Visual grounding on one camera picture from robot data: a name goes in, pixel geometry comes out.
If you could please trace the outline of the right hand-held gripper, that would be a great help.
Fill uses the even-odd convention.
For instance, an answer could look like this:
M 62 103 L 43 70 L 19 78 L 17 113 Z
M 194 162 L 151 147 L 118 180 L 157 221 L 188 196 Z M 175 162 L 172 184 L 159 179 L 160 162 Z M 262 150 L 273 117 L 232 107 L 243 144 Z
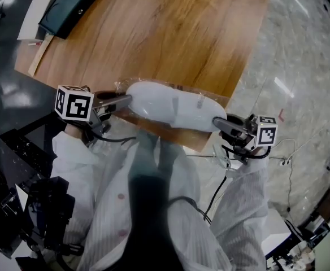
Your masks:
M 229 147 L 222 145 L 226 155 L 247 164 L 249 159 L 264 159 L 275 145 L 278 124 L 274 117 L 251 114 L 243 119 L 228 114 L 227 118 L 215 117 L 212 123 L 221 128 L 219 135 Z

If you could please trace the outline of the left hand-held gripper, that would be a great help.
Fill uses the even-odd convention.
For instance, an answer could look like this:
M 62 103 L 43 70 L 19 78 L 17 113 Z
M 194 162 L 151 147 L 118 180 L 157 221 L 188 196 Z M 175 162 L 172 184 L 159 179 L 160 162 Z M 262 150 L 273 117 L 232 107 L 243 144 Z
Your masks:
M 92 93 L 88 86 L 59 85 L 55 112 L 66 123 L 82 131 L 81 140 L 89 146 L 97 140 L 119 143 L 120 139 L 105 138 L 111 114 L 127 107 L 132 96 L 114 91 Z

